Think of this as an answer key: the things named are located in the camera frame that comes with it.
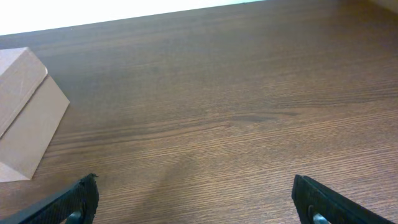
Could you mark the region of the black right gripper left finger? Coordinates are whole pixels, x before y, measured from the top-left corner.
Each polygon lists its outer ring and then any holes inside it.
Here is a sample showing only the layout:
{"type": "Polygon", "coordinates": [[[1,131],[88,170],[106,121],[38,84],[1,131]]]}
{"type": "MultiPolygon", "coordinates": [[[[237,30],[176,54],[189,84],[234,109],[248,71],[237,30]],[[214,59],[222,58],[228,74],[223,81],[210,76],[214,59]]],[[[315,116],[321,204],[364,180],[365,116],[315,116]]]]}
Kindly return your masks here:
{"type": "Polygon", "coordinates": [[[69,188],[2,219],[1,223],[92,223],[99,202],[96,178],[96,174],[88,174],[69,188]]]}

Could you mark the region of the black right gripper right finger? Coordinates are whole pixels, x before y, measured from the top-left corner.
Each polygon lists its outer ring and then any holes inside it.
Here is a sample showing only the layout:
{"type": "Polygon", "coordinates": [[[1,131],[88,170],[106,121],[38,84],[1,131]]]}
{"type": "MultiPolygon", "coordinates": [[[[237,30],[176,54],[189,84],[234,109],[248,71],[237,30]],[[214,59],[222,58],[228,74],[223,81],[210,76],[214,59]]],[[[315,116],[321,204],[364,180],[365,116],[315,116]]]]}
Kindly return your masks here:
{"type": "Polygon", "coordinates": [[[294,178],[292,200],[300,222],[304,224],[392,224],[390,220],[304,175],[294,178]]]}

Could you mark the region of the brown cardboard box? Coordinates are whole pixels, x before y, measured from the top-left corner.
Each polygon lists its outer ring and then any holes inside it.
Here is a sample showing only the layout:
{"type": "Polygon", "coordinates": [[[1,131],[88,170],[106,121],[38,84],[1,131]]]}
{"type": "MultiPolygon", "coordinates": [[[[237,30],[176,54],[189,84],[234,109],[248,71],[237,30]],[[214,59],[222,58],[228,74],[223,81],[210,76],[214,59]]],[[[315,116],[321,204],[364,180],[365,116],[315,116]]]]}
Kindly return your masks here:
{"type": "Polygon", "coordinates": [[[1,182],[33,177],[69,104],[29,48],[1,50],[1,182]]]}

